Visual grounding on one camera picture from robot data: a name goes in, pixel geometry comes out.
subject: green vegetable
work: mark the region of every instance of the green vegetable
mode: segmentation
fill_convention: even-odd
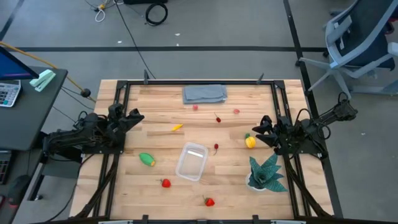
[[[147,166],[154,166],[155,165],[155,159],[149,155],[148,153],[140,153],[139,154],[140,160]]]

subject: green leaves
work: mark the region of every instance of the green leaves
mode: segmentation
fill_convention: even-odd
[[[261,168],[253,157],[250,157],[250,165],[255,181],[259,184],[265,184],[267,181],[267,172]]]
[[[269,180],[278,170],[280,169],[280,166],[269,166],[262,168],[262,170],[266,173],[266,180]]]
[[[268,180],[265,184],[264,187],[268,190],[271,190],[273,192],[286,192],[286,188],[278,182],[278,180]]]
[[[273,154],[272,156],[270,156],[270,158],[268,158],[263,165],[261,165],[262,168],[267,167],[267,166],[274,166],[276,165],[276,162],[278,160],[278,155],[277,154]]]
[[[256,180],[254,180],[253,174],[250,175],[249,186],[257,188],[257,189],[263,189],[263,187]]]
[[[273,154],[263,165],[259,165],[253,157],[250,157],[251,172],[249,186],[263,189],[267,188],[273,192],[286,192],[286,188],[278,182],[278,179],[284,177],[277,171],[281,166],[277,166],[278,155]]]

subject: yellow bell pepper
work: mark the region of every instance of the yellow bell pepper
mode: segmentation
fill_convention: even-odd
[[[184,124],[178,124],[176,126],[174,126],[174,128],[172,129],[172,131],[176,131],[178,129],[180,129]]]
[[[250,136],[249,133],[246,134],[246,139],[244,140],[244,142],[246,143],[246,146],[249,149],[254,148],[254,146],[256,146],[256,139],[252,136]]]

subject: yellow cable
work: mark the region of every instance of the yellow cable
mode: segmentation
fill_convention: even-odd
[[[41,59],[41,58],[38,58],[38,57],[36,57],[35,55],[32,55],[32,54],[30,54],[30,53],[27,53],[27,52],[24,52],[24,51],[22,51],[22,50],[19,50],[18,48],[15,48],[15,47],[13,47],[13,46],[11,46],[11,45],[9,45],[9,44],[6,44],[6,43],[4,43],[3,41],[0,41],[0,45],[3,45],[3,46],[5,46],[5,47],[7,47],[7,48],[9,48],[9,49],[12,49],[12,50],[15,50],[16,52],[19,52],[19,53],[21,53],[21,54],[23,54],[23,55],[26,55],[26,56],[29,56],[29,57],[31,57],[31,58],[33,58],[33,59],[36,59],[36,60],[38,60],[38,61],[40,61],[40,62],[43,62],[44,64],[46,64],[46,65],[48,65],[48,66],[50,66],[50,67],[52,67],[52,68],[55,68],[55,69],[58,69],[55,65],[53,65],[52,63],[50,63],[50,62],[48,62],[48,61],[46,61],[46,60],[43,60],[43,59]],[[79,90],[81,90],[81,91],[83,91],[83,88],[81,87],[81,86],[79,86],[75,81],[73,81],[69,76],[67,76],[67,79],[72,83],[72,84],[74,84]],[[96,102],[94,99],[92,99],[92,97],[88,97],[88,99],[89,100],[91,100],[92,102]]]

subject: wooden tabletop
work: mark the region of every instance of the wooden tabletop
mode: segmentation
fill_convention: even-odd
[[[292,117],[295,118],[301,108],[307,107],[302,85],[300,80],[284,81]],[[116,82],[102,80],[95,113],[108,114]],[[156,220],[242,220],[251,219],[252,215],[259,215],[260,219],[293,218],[288,192],[253,192],[245,184],[245,176],[250,173],[249,156],[263,163],[274,153],[259,140],[254,149],[248,149],[244,143],[245,133],[254,136],[251,129],[264,115],[268,114],[276,121],[271,88],[266,85],[227,85],[227,92],[225,103],[199,105],[198,110],[193,111],[192,105],[182,103],[182,86],[131,87],[127,111],[138,108],[145,119],[127,133],[125,151],[119,160],[112,219],[141,219],[144,214]],[[240,113],[234,114],[234,109],[239,109]],[[221,123],[217,123],[214,113],[221,118]],[[184,125],[172,132],[177,124]],[[198,182],[175,175],[186,142],[201,144],[209,151],[205,170]],[[214,155],[216,143],[219,149]],[[138,155],[142,152],[153,155],[156,160],[154,167],[140,161]],[[96,190],[102,157],[93,156],[81,168],[71,216],[83,208]],[[300,155],[300,158],[308,190],[328,213],[333,213],[321,162],[309,155]],[[282,165],[278,173],[286,176],[281,157],[277,163]],[[171,188],[162,188],[160,179],[169,179]],[[280,182],[288,188],[286,178]],[[296,187],[300,214],[303,214],[298,192]],[[213,198],[215,206],[206,207],[203,196]]]

